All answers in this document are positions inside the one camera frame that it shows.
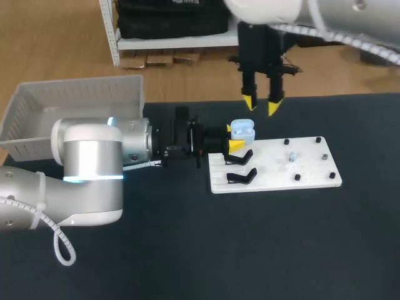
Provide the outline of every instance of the white spiral cable wrap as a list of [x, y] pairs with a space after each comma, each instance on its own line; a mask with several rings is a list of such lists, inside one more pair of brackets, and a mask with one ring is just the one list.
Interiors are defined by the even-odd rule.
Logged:
[[144, 162], [142, 164], [134, 164], [133, 166], [127, 166], [124, 167], [124, 171], [132, 171], [132, 170], [137, 170], [137, 169], [142, 169], [142, 168], [148, 168], [148, 167], [162, 167], [162, 162], [161, 161], [148, 161]]
[[[274, 29], [285, 31], [287, 33], [302, 34], [305, 36], [313, 36], [323, 38], [324, 35], [315, 28], [306, 26], [278, 24], [271, 26]], [[352, 47], [367, 51], [390, 61], [393, 64], [400, 65], [400, 54], [388, 48], [378, 46], [370, 42], [364, 42], [360, 39], [352, 37], [348, 34], [329, 32], [329, 40], [350, 45]]]
[[[31, 214], [36, 214], [36, 212], [37, 212], [37, 209], [33, 206], [25, 204], [21, 201], [11, 200], [11, 199], [1, 197], [1, 196], [0, 196], [0, 204], [12, 206], [14, 208], [23, 209], [24, 211], [27, 211]], [[75, 253], [75, 249], [74, 249], [73, 245], [71, 244], [69, 239], [66, 237], [66, 235], [63, 233], [60, 226], [58, 226], [55, 222], [53, 222], [46, 214], [44, 214], [42, 212], [40, 215], [40, 218], [43, 220], [43, 222], [45, 222], [54, 231], [53, 244], [54, 244], [54, 253], [56, 254], [57, 259], [64, 266], [72, 266], [76, 260], [76, 253]], [[69, 255], [71, 256], [70, 260], [68, 260], [68, 261], [65, 260], [63, 258], [63, 256], [61, 255], [58, 239], [60, 239], [66, 246], [66, 248], [69, 252]]]

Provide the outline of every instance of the black mat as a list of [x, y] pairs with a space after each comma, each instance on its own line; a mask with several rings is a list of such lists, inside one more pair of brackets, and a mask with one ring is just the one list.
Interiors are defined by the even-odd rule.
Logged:
[[[73, 267], [48, 229], [2, 232], [1, 299], [400, 298], [400, 95], [293, 98], [269, 119], [265, 102], [189, 106], [206, 124], [253, 118], [258, 139], [324, 136], [342, 187], [213, 195], [194, 161], [129, 172], [120, 221], [65, 229]], [[53, 162], [7, 164], [62, 176]]]

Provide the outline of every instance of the black bag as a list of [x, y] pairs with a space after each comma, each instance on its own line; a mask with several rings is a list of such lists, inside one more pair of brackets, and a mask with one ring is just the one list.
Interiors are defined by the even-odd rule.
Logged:
[[230, 16], [223, 0], [119, 0], [117, 11], [124, 39], [225, 33]]

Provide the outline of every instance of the white board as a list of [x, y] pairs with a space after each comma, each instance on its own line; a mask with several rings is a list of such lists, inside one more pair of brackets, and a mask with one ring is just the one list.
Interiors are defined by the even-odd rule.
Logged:
[[[214, 194], [333, 188], [342, 184], [323, 137], [320, 143], [316, 143], [316, 137], [289, 139], [288, 145], [284, 144], [284, 139], [254, 141], [233, 155], [243, 157], [249, 149], [253, 150], [253, 157], [245, 166], [226, 165], [222, 153], [209, 154], [211, 191]], [[289, 162], [290, 153], [297, 156], [294, 162]], [[328, 155], [327, 160], [322, 159], [324, 154]], [[257, 168], [257, 176], [250, 184], [228, 183], [227, 173], [245, 176], [252, 168]], [[334, 179], [329, 177], [332, 172], [336, 174]], [[297, 174], [301, 175], [299, 181], [294, 179]]]

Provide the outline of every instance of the white plastic basket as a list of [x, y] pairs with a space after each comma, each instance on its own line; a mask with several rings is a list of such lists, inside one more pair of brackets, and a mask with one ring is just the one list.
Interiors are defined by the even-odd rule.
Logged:
[[15, 161], [51, 159], [50, 134], [62, 118], [143, 116], [141, 75], [22, 83], [0, 124], [0, 146]]

